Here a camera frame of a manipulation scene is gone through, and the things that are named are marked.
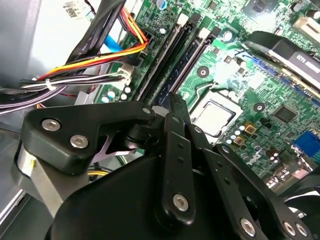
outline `chip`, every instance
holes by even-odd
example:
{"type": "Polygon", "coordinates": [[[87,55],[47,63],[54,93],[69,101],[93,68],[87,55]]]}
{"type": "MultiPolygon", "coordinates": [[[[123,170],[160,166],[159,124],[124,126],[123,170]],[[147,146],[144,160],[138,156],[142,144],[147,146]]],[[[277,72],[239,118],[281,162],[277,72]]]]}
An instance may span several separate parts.
{"type": "Polygon", "coordinates": [[[253,134],[257,131],[256,126],[255,126],[253,123],[249,122],[249,121],[247,121],[247,122],[244,124],[244,127],[245,127],[244,131],[245,131],[247,134],[250,134],[250,135],[253,135],[253,134]]]}
{"type": "Polygon", "coordinates": [[[281,120],[285,124],[292,121],[297,115],[293,110],[290,110],[287,106],[282,105],[273,114],[277,119],[281,120]]]}
{"type": "Polygon", "coordinates": [[[215,48],[215,49],[213,50],[213,53],[214,53],[215,55],[217,55],[219,52],[220,52],[219,48],[215,48]]]}
{"type": "Polygon", "coordinates": [[[209,8],[215,10],[217,8],[217,4],[213,1],[210,3],[209,8]]]}
{"type": "Polygon", "coordinates": [[[255,20],[262,15],[270,14],[277,6],[277,0],[249,0],[242,9],[243,13],[255,20]]]}
{"type": "Polygon", "coordinates": [[[232,57],[230,57],[230,56],[226,56],[226,58],[224,59],[224,62],[227,64],[230,64],[231,61],[232,61],[232,57]]]}
{"type": "Polygon", "coordinates": [[[234,144],[238,146],[242,146],[245,143],[245,139],[242,138],[241,136],[237,136],[236,139],[233,141],[234,144]]]}

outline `white wire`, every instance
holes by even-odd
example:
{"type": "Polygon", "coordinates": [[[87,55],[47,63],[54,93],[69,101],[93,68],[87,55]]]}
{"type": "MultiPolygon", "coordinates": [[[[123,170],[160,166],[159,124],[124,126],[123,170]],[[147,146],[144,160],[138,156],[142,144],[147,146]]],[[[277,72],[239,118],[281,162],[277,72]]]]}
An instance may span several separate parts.
{"type": "MultiPolygon", "coordinates": [[[[54,82],[50,82],[51,85],[56,85],[56,84],[64,84],[64,83],[72,83],[72,82],[77,82],[77,81],[90,81],[90,80],[96,80],[96,79],[102,79],[104,77],[126,77],[126,74],[114,72],[114,73],[108,73],[104,75],[97,75],[97,76],[89,76],[89,77],[79,77],[79,78],[70,78],[70,79],[64,79],[64,80],[58,80],[54,82]]],[[[23,85],[21,86],[22,89],[30,89],[30,88],[37,88],[37,87],[47,87],[48,84],[47,82],[39,82],[35,84],[29,84],[29,85],[23,85]]]]}

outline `ram slot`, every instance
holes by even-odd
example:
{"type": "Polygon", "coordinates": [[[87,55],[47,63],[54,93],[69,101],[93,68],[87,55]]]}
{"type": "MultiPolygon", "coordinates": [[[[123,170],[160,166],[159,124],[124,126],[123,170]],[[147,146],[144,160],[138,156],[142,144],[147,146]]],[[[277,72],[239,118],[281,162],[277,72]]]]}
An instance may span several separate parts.
{"type": "Polygon", "coordinates": [[[158,93],[152,105],[161,106],[170,92],[177,93],[199,58],[213,41],[219,36],[221,29],[215,27],[212,32],[203,28],[190,43],[181,60],[175,66],[170,77],[158,93]]]}
{"type": "Polygon", "coordinates": [[[168,69],[175,59],[174,55],[177,54],[187,41],[190,32],[194,29],[200,15],[194,14],[191,19],[185,14],[181,14],[177,20],[176,25],[168,35],[164,45],[162,46],[157,57],[153,61],[152,66],[146,73],[142,80],[143,86],[135,97],[138,101],[144,101],[153,93],[153,90],[160,84],[162,80],[162,74],[168,69]]]}

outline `motherboard component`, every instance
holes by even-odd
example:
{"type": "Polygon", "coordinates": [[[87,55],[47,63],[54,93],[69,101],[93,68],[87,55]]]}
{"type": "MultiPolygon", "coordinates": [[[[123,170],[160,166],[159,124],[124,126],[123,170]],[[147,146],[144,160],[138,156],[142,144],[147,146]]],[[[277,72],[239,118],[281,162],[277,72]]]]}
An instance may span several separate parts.
{"type": "Polygon", "coordinates": [[[312,131],[302,134],[294,146],[303,151],[308,157],[315,159],[320,164],[320,138],[312,131]]]}
{"type": "Polygon", "coordinates": [[[249,0],[242,12],[249,18],[256,20],[261,16],[270,14],[277,6],[277,0],[249,0]]]}
{"type": "Polygon", "coordinates": [[[291,10],[297,13],[302,9],[302,7],[303,5],[301,2],[295,2],[294,4],[292,4],[291,10]]]}
{"type": "MultiPolygon", "coordinates": [[[[209,90],[190,117],[205,132],[209,142],[216,143],[242,112],[237,103],[219,92],[209,90]]],[[[231,136],[231,139],[236,140],[236,136],[231,136]]]]}
{"type": "Polygon", "coordinates": [[[209,8],[210,8],[211,10],[215,10],[215,9],[217,8],[217,6],[218,6],[218,4],[215,3],[214,1],[212,1],[212,2],[210,3],[210,5],[209,5],[209,8]]]}
{"type": "Polygon", "coordinates": [[[226,56],[226,58],[224,59],[224,62],[225,62],[226,64],[230,64],[231,61],[232,61],[232,57],[230,57],[230,56],[226,56]]]}
{"type": "Polygon", "coordinates": [[[190,20],[185,14],[181,14],[176,25],[168,35],[164,48],[157,54],[152,66],[146,73],[142,83],[143,86],[138,92],[137,100],[144,100],[158,86],[162,80],[161,74],[165,71],[173,61],[173,57],[188,38],[188,33],[194,29],[199,21],[199,15],[195,14],[190,20]]]}
{"type": "Polygon", "coordinates": [[[244,127],[245,127],[244,131],[250,135],[254,134],[257,131],[257,127],[252,122],[249,122],[249,121],[247,121],[244,124],[244,127]]]}
{"type": "Polygon", "coordinates": [[[174,66],[174,71],[171,73],[165,85],[154,100],[153,105],[161,106],[170,92],[178,92],[179,88],[184,83],[199,58],[220,33],[221,29],[216,26],[212,31],[202,28],[197,37],[189,44],[180,61],[176,66],[174,66]]]}
{"type": "Polygon", "coordinates": [[[245,42],[281,66],[289,68],[320,93],[320,62],[285,37],[255,31],[245,42]]]}
{"type": "Polygon", "coordinates": [[[320,47],[320,25],[312,17],[300,17],[293,28],[320,47]]]}
{"type": "Polygon", "coordinates": [[[296,115],[297,114],[293,110],[285,105],[280,106],[273,114],[273,116],[275,116],[278,120],[281,120],[285,124],[291,122],[296,115]]]}
{"type": "Polygon", "coordinates": [[[320,11],[315,9],[309,9],[308,11],[306,11],[305,16],[318,20],[320,18],[320,11]]]}
{"type": "Polygon", "coordinates": [[[246,140],[241,136],[237,136],[236,139],[233,141],[233,143],[238,145],[239,147],[241,147],[245,142],[246,140]]]}

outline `cable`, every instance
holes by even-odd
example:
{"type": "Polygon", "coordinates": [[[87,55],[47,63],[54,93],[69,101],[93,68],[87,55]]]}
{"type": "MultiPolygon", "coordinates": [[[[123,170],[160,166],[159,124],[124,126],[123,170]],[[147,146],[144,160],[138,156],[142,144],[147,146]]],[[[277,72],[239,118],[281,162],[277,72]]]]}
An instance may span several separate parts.
{"type": "Polygon", "coordinates": [[[101,76],[95,78],[96,76],[86,76],[82,74],[87,68],[99,67],[112,62],[123,61],[124,59],[131,61],[133,58],[128,56],[141,52],[148,45],[146,36],[139,29],[132,16],[125,8],[122,8],[124,3],[125,0],[102,0],[99,9],[96,12],[94,21],[91,23],[90,28],[87,30],[82,40],[70,54],[66,65],[57,67],[39,77],[37,82],[22,81],[21,85],[23,89],[27,91],[26,93],[7,96],[1,95],[0,97],[4,99],[5,103],[0,104],[0,109],[3,109],[0,110],[0,115],[41,104],[57,94],[61,94],[67,86],[96,85],[104,84],[110,81],[110,78],[103,79],[101,76]],[[104,36],[108,35],[107,32],[110,31],[112,27],[111,25],[113,25],[113,23],[109,23],[115,21],[117,17],[117,14],[115,13],[119,12],[124,19],[127,28],[136,34],[137,38],[139,39],[139,43],[132,48],[125,49],[117,53],[94,56],[100,50],[96,49],[96,47],[100,45],[101,42],[103,44],[103,41],[105,40],[104,36]],[[89,49],[89,45],[94,46],[94,49],[89,49]],[[44,81],[46,79],[49,79],[49,82],[45,84],[44,81]],[[55,85],[57,88],[52,88],[54,89],[51,89],[52,91],[47,90],[47,87],[49,87],[50,84],[55,85]]]}
{"type": "Polygon", "coordinates": [[[22,85],[22,89],[31,89],[39,87],[48,87],[50,83],[51,86],[80,86],[84,84],[93,85],[99,83],[111,83],[118,82],[126,78],[124,73],[109,73],[105,75],[94,75],[94,76],[67,76],[59,77],[50,80],[49,78],[46,81],[30,81],[29,84],[22,85]]]}
{"type": "Polygon", "coordinates": [[[102,172],[107,172],[107,173],[111,173],[113,172],[113,170],[104,167],[104,166],[100,166],[100,165],[93,165],[89,167],[89,170],[98,170],[98,171],[102,171],[102,172]]]}
{"type": "Polygon", "coordinates": [[[106,176],[108,175],[109,172],[106,172],[106,171],[88,171],[88,176],[95,176],[95,175],[98,175],[98,176],[106,176]]]}
{"type": "Polygon", "coordinates": [[[91,12],[93,12],[93,14],[96,15],[96,14],[97,14],[97,13],[96,13],[96,10],[95,10],[95,8],[91,5],[91,3],[90,3],[88,0],[84,0],[84,2],[89,5],[89,7],[91,8],[91,12]]]}

